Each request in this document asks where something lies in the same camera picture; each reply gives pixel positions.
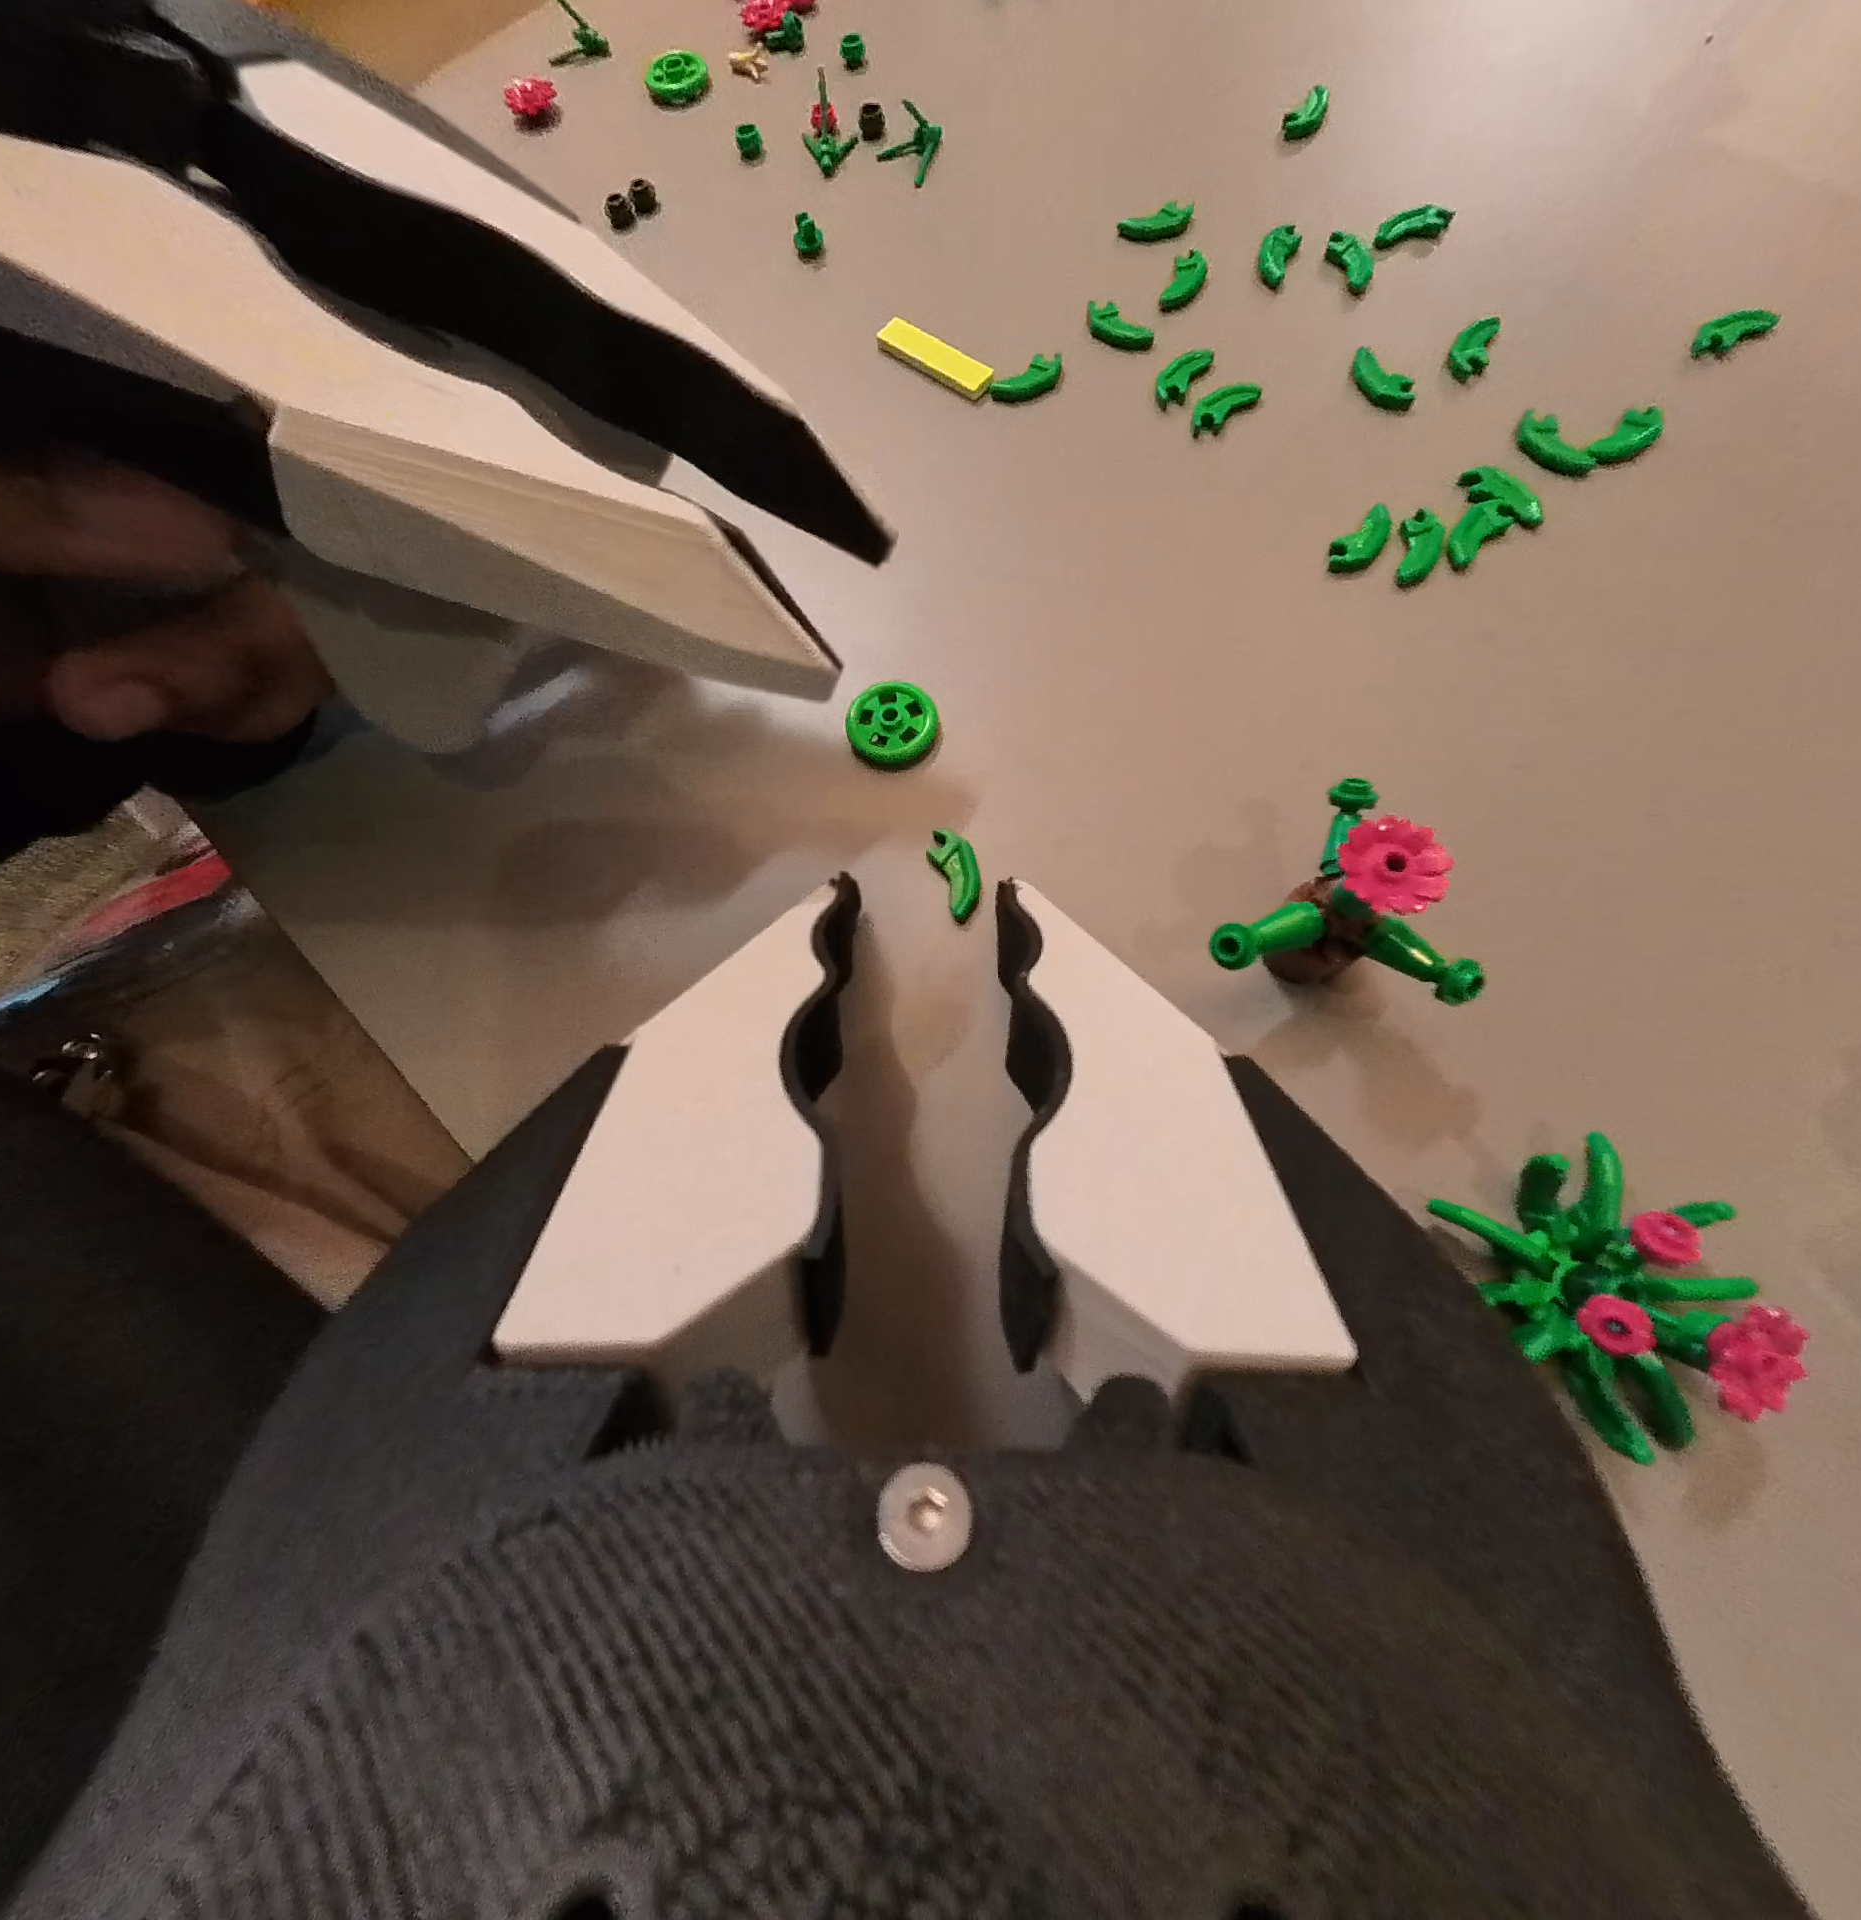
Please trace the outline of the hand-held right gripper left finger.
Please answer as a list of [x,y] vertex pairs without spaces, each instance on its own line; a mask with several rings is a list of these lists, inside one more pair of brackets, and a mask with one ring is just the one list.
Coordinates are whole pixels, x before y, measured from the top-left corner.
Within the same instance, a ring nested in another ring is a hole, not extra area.
[[830,1355],[842,1156],[819,1096],[862,889],[837,874],[623,1043],[490,1333],[500,1375],[625,1375],[674,1413],[708,1374],[765,1390]]

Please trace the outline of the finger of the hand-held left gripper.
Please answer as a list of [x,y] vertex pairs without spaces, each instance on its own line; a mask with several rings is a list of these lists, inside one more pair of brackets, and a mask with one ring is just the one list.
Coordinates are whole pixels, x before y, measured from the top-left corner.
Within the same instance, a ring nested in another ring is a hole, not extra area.
[[703,504],[359,331],[180,182],[5,132],[0,422],[244,520],[341,695],[423,754],[543,641],[809,701],[842,672]]
[[490,160],[304,58],[197,58],[197,155],[296,274],[480,349],[865,564],[892,528],[797,407],[625,254]]

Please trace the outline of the yellow flat toy brick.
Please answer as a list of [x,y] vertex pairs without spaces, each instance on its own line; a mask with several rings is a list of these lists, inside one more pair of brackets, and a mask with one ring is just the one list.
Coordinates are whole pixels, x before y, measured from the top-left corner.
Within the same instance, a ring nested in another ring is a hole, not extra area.
[[890,319],[876,331],[876,344],[883,358],[922,373],[943,390],[964,395],[964,401],[988,395],[989,384],[996,383],[992,365],[962,349],[955,349],[941,335],[932,335],[906,319]]

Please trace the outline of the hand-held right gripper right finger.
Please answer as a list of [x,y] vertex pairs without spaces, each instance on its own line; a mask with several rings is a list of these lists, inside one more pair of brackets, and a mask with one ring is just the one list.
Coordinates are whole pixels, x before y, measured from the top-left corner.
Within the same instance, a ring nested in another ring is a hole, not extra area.
[[1356,1382],[1359,1344],[1218,1040],[1028,878],[996,884],[1026,1104],[996,1314],[1017,1378],[1118,1378],[1185,1418],[1238,1378]]

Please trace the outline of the toy cactus with pink flower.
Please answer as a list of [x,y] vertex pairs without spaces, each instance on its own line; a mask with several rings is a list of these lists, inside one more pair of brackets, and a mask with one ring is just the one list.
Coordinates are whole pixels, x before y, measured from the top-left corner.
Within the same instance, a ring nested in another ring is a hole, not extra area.
[[1486,973],[1473,956],[1446,956],[1411,920],[1434,906],[1454,860],[1423,824],[1377,813],[1366,778],[1326,796],[1331,821],[1309,881],[1253,920],[1224,920],[1208,938],[1221,972],[1261,966],[1295,988],[1326,988],[1362,963],[1420,981],[1443,1005],[1469,1005]]

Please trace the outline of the scatter of green toy leaves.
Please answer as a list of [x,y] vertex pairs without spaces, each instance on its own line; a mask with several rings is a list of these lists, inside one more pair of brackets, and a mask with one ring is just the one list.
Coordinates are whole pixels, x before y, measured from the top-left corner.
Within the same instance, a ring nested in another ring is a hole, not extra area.
[[[1326,127],[1331,107],[1331,86],[1313,84],[1302,100],[1282,112],[1277,134],[1285,144],[1301,144]],[[1167,242],[1182,238],[1194,224],[1194,204],[1167,201],[1164,207],[1132,215],[1116,224],[1116,234],[1126,242]],[[1331,228],[1326,238],[1326,263],[1340,274],[1348,296],[1362,296],[1374,278],[1380,254],[1407,242],[1437,242],[1454,224],[1454,210],[1437,201],[1411,204],[1390,213],[1365,238],[1359,228]],[[1253,254],[1256,282],[1266,292],[1281,292],[1285,277],[1302,249],[1302,231],[1295,224],[1266,228]],[[1157,292],[1157,313],[1185,307],[1208,277],[1208,257],[1197,249],[1175,257],[1172,277]],[[1723,361],[1739,347],[1771,335],[1780,326],[1780,313],[1768,307],[1726,310],[1702,321],[1687,344],[1690,361]],[[1087,302],[1086,328],[1094,344],[1118,352],[1150,352],[1157,347],[1154,328],[1125,319],[1116,302]],[[1469,384],[1483,377],[1492,362],[1492,347],[1501,337],[1501,314],[1480,314],[1465,324],[1446,347],[1446,377]],[[1256,383],[1221,383],[1197,390],[1214,372],[1214,349],[1185,349],[1167,361],[1153,377],[1153,401],[1161,412],[1185,409],[1190,437],[1215,437],[1221,429],[1249,412],[1261,401]],[[978,373],[971,379],[971,395],[1013,405],[1031,401],[1056,390],[1062,377],[1062,355],[1035,355],[1026,369],[1008,377]],[[1354,349],[1348,379],[1365,405],[1407,416],[1418,401],[1418,379],[1408,372],[1386,369],[1374,349]],[[1514,426],[1514,448],[1531,467],[1557,478],[1586,478],[1596,468],[1626,467],[1662,437],[1666,409],[1655,401],[1620,409],[1617,422],[1589,441],[1568,437],[1560,416],[1529,407]],[[1543,525],[1543,499],[1536,490],[1506,467],[1475,462],[1455,479],[1461,487],[1461,510],[1454,525],[1446,525],[1432,507],[1414,507],[1394,517],[1390,503],[1366,507],[1365,520],[1327,542],[1326,568],[1331,575],[1366,571],[1390,547],[1401,542],[1394,566],[1397,589],[1420,585],[1437,564],[1450,571],[1468,571],[1480,547],[1499,542],[1511,528],[1535,531]]]

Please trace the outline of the person's left leg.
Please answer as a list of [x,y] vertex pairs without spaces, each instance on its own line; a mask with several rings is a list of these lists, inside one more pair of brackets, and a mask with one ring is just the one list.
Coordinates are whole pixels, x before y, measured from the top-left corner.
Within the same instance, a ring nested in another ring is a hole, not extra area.
[[472,1166],[292,942],[221,935],[137,981],[118,1138],[341,1309]]

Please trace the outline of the toy bush with pink flowers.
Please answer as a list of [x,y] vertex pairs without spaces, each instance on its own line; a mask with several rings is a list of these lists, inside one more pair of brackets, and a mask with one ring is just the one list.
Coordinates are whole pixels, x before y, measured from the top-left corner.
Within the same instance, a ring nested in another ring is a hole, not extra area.
[[1808,1327],[1766,1302],[1757,1280],[1704,1269],[1704,1234],[1732,1221],[1732,1203],[1630,1212],[1620,1152],[1602,1134],[1585,1138],[1574,1196],[1568,1175],[1563,1156],[1531,1156],[1508,1221],[1446,1196],[1425,1203],[1492,1258],[1475,1291],[1506,1321],[1514,1351],[1552,1367],[1586,1428],[1640,1464],[1694,1442],[1676,1371],[1704,1378],[1741,1424],[1786,1413],[1808,1378]]

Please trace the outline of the person's left hand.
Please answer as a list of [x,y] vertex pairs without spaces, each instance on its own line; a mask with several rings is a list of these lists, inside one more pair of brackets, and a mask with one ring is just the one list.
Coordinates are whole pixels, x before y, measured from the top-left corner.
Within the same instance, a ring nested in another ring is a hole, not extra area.
[[[154,591],[164,609],[74,641],[56,584]],[[267,743],[332,691],[292,602],[249,568],[243,521],[137,468],[0,455],[0,729]]]

